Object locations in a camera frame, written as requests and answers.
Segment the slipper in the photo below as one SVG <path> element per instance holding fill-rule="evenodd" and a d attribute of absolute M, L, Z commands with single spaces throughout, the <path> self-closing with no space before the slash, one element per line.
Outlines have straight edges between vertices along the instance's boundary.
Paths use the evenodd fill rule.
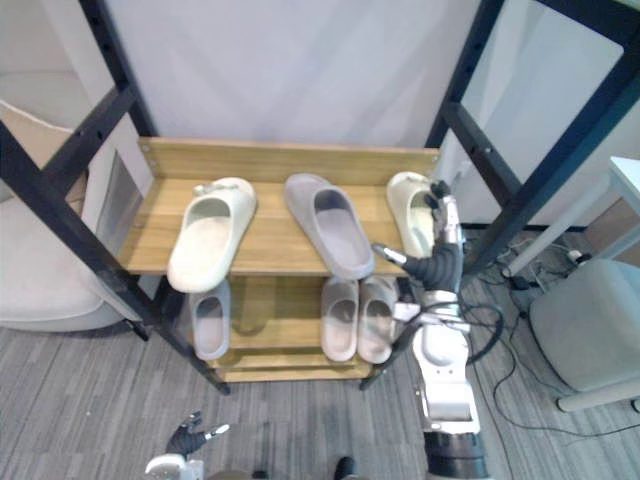
<path fill-rule="evenodd" d="M 235 177 L 198 185 L 194 195 L 167 267 L 171 286 L 187 293 L 211 290 L 227 276 L 257 204 L 251 184 Z"/>
<path fill-rule="evenodd" d="M 208 292 L 189 295 L 193 346 L 198 358 L 214 360 L 229 348 L 231 289 L 223 280 Z"/>
<path fill-rule="evenodd" d="M 431 256 L 433 216 L 424 196 L 431 193 L 431 182 L 414 172 L 395 174 L 387 183 L 387 202 L 396 221 L 402 246 L 417 258 Z"/>
<path fill-rule="evenodd" d="M 373 271 L 371 245 L 344 191 L 317 175 L 297 173 L 285 182 L 284 193 L 289 211 L 334 276 L 358 280 Z"/>
<path fill-rule="evenodd" d="M 393 278 L 369 277 L 360 283 L 358 355 L 369 363 L 383 363 L 391 355 L 398 300 Z"/>
<path fill-rule="evenodd" d="M 356 353 L 358 338 L 358 282 L 332 277 L 324 284 L 322 351 L 334 362 L 346 362 Z"/>

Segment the robotic hand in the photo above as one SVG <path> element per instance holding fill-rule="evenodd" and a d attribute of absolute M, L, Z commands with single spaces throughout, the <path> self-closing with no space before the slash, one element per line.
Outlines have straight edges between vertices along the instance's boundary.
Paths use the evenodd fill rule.
<path fill-rule="evenodd" d="M 435 220 L 432 256 L 414 258 L 384 245 L 374 251 L 420 282 L 419 303 L 398 302 L 394 317 L 406 324 L 392 355 L 378 374 L 411 344 L 422 381 L 416 391 L 428 457 L 429 479 L 489 478 L 480 441 L 480 424 L 465 365 L 469 356 L 458 303 L 462 279 L 463 236 L 456 201 L 449 187 L 431 186 L 425 201 Z M 363 381 L 361 389 L 368 386 Z"/>
<path fill-rule="evenodd" d="M 200 412 L 189 415 L 173 432 L 167 443 L 166 453 L 151 459 L 145 469 L 145 478 L 157 480 L 203 480 L 202 460 L 189 460 L 187 456 L 200 450 L 205 443 L 229 430 L 229 425 L 220 425 L 207 431 L 194 433 L 202 423 Z"/>

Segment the gray slipper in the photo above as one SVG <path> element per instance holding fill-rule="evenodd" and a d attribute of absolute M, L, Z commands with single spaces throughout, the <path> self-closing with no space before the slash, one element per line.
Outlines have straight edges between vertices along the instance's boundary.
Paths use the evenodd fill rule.
<path fill-rule="evenodd" d="M 360 283 L 358 355 L 369 363 L 383 363 L 391 355 L 394 320 L 398 300 L 394 279 L 369 277 Z"/>
<path fill-rule="evenodd" d="M 321 296 L 322 351 L 334 362 L 356 353 L 358 340 L 358 282 L 332 277 Z"/>
<path fill-rule="evenodd" d="M 296 173 L 284 184 L 284 195 L 333 275 L 358 280 L 373 271 L 371 246 L 344 191 L 317 175 Z"/>
<path fill-rule="evenodd" d="M 193 323 L 193 346 L 198 358 L 215 360 L 229 348 L 231 289 L 229 282 L 208 292 L 189 295 L 189 311 Z"/>

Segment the wooden board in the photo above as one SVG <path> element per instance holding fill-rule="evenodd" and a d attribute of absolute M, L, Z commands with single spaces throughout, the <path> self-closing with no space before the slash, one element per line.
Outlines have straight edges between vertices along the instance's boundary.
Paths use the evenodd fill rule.
<path fill-rule="evenodd" d="M 246 370 L 259 368 L 345 368 L 364 363 L 357 356 L 346 362 L 329 360 L 321 349 L 230 350 L 218 360 L 208 362 L 213 368 Z"/>
<path fill-rule="evenodd" d="M 236 277 L 231 349 L 320 347 L 323 279 Z"/>
<path fill-rule="evenodd" d="M 365 378 L 371 372 L 368 364 L 344 368 L 279 368 L 217 370 L 216 373 L 229 383 L 274 382 L 296 380 L 349 380 Z"/>
<path fill-rule="evenodd" d="M 284 183 L 292 173 L 307 172 L 336 184 L 377 186 L 386 185 L 400 171 L 431 172 L 439 152 L 164 137 L 141 138 L 140 146 L 157 178 L 242 177 L 250 182 Z"/>
<path fill-rule="evenodd" d="M 134 273 L 163 274 L 176 242 L 182 216 L 198 182 L 158 179 L 141 206 L 120 252 L 120 262 Z M 327 276 L 324 263 L 297 225 L 283 196 L 283 185 L 253 183 L 258 209 L 231 266 L 232 275 Z M 353 201 L 370 241 L 401 245 L 386 202 L 386 187 L 341 185 Z M 375 273 L 401 274 L 376 259 Z"/>

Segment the floor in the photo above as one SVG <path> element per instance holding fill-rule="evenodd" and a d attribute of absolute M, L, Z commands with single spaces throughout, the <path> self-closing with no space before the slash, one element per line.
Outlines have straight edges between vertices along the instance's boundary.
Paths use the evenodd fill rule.
<path fill-rule="evenodd" d="M 563 241 L 588 248 L 581 235 Z M 568 266 L 562 254 L 551 249 L 544 268 L 534 268 L 543 283 L 555 281 L 549 271 Z M 510 327 L 507 341 L 519 311 L 514 302 L 526 310 L 540 290 L 510 295 L 504 285 L 489 285 L 498 283 L 496 269 L 481 278 L 465 285 L 464 299 L 501 305 Z M 494 315 L 475 313 L 484 322 Z M 472 330 L 479 348 L 490 332 Z M 569 389 L 541 356 L 526 319 L 508 345 L 548 384 L 520 364 L 498 392 L 513 420 L 586 434 L 640 423 L 628 402 L 559 412 L 554 389 Z M 640 478 L 640 428 L 576 438 L 507 423 L 491 397 L 512 366 L 507 348 L 498 344 L 468 368 L 494 478 Z M 355 381 L 278 382 L 235 384 L 233 394 L 222 397 L 158 335 L 143 343 L 120 325 L 77 334 L 0 329 L 0 478 L 142 478 L 146 462 L 163 451 L 180 421 L 202 410 L 205 423 L 231 424 L 229 433 L 201 451 L 210 474 L 264 468 L 274 479 L 329 479 L 338 458 L 351 454 L 371 480 L 421 479 L 426 460 L 415 378 L 415 365 L 404 356 L 364 393 Z"/>

